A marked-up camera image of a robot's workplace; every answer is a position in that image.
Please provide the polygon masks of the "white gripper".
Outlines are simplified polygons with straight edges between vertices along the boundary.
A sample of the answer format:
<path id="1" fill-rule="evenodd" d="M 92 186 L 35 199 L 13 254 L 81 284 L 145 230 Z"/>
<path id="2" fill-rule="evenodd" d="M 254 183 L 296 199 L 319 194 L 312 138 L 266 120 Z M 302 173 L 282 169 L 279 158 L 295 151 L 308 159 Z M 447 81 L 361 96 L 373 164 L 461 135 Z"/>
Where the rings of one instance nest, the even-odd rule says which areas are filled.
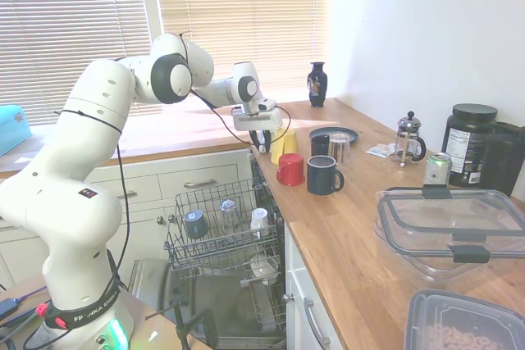
<path id="1" fill-rule="evenodd" d="M 270 111 L 262 111 L 255 115 L 245 113 L 242 107 L 233 107 L 231 115 L 237 131 L 250 131 L 250 138 L 257 152 L 260 152 L 261 146 L 257 131 L 263 131 L 264 147 L 266 150 L 270 150 L 272 130 L 278 130 L 283 126 L 281 112 L 276 107 Z"/>

